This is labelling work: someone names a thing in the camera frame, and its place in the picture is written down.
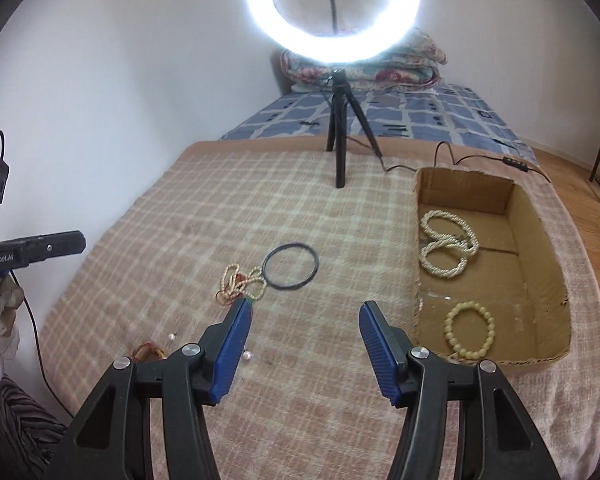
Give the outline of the pink plaid blanket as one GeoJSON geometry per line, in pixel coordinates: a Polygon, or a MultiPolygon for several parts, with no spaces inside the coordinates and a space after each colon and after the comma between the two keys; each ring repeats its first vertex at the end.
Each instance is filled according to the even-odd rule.
{"type": "MultiPolygon", "coordinates": [[[[480,171],[522,186],[547,224],[568,292],[569,352],[548,367],[508,370],[486,356],[493,316],[466,301],[444,320],[452,354],[440,358],[494,362],[538,428],[557,479],[588,478],[600,457],[600,289],[554,186],[539,171],[466,151],[457,165],[437,160],[427,142],[382,147],[388,162],[351,154],[343,188],[320,140],[189,148],[102,236],[46,318],[43,356],[74,416],[120,356],[156,362],[200,341],[235,300],[249,300],[215,300],[225,268],[260,266],[268,286],[249,300],[242,352],[252,360],[241,357],[230,391],[204,407],[215,479],[390,479],[406,411],[380,392],[358,312],[376,302],[389,325],[425,347],[411,334],[419,273],[455,278],[478,240],[456,214],[417,213],[416,174],[480,171]]],[[[150,438],[151,479],[172,479],[158,399],[150,438]]]]}

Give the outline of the black tripod stand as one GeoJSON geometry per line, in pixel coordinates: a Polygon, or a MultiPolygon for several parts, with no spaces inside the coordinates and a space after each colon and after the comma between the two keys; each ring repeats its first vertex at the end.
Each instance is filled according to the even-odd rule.
{"type": "Polygon", "coordinates": [[[354,116],[360,123],[368,142],[370,142],[370,148],[374,154],[379,159],[382,159],[384,155],[381,153],[360,102],[353,94],[346,72],[344,70],[333,70],[330,73],[330,82],[332,83],[332,100],[329,105],[326,151],[335,153],[335,186],[336,188],[343,188],[346,185],[348,106],[353,110],[354,116]]]}

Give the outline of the striped dark fabric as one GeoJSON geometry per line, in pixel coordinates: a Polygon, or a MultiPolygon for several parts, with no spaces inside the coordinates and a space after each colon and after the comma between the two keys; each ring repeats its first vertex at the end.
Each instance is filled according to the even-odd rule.
{"type": "Polygon", "coordinates": [[[4,376],[0,382],[0,479],[42,479],[67,429],[4,376]]]}

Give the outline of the small pearl bead strand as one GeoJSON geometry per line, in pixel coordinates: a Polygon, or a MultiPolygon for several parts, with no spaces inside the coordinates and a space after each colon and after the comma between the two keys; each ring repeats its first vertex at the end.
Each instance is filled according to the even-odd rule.
{"type": "Polygon", "coordinates": [[[266,286],[260,266],[245,271],[238,263],[232,263],[223,272],[215,300],[219,304],[229,304],[238,297],[258,301],[264,296],[266,286]]]}

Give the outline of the folded floral quilt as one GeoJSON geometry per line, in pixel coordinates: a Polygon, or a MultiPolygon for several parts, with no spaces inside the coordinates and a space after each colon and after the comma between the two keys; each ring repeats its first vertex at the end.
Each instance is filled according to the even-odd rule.
{"type": "Polygon", "coordinates": [[[448,60],[431,36],[418,27],[393,47],[374,58],[343,67],[304,58],[291,50],[280,55],[280,68],[295,84],[306,88],[328,88],[336,70],[342,70],[354,91],[393,91],[406,93],[436,86],[440,67],[448,60]]]}

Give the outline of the cardboard box tray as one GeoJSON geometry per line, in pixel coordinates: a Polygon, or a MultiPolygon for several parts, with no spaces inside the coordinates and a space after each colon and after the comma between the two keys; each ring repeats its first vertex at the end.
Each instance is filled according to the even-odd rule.
{"type": "Polygon", "coordinates": [[[494,318],[488,359],[508,370],[532,370],[564,358],[571,342],[564,274],[526,190],[480,171],[429,167],[416,174],[415,195],[420,216],[442,210],[464,220],[478,252],[455,278],[419,273],[414,339],[448,358],[444,320],[460,302],[475,301],[494,318]]]}

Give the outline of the blue patterned bed sheet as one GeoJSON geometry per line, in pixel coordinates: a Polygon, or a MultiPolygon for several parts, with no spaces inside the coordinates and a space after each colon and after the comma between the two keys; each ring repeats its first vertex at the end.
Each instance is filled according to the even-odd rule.
{"type": "MultiPolygon", "coordinates": [[[[458,84],[400,92],[358,92],[355,97],[375,136],[393,136],[476,148],[535,161],[528,144],[474,90],[458,84]]],[[[325,91],[291,92],[222,136],[224,141],[320,136],[328,130],[325,91]]]]}

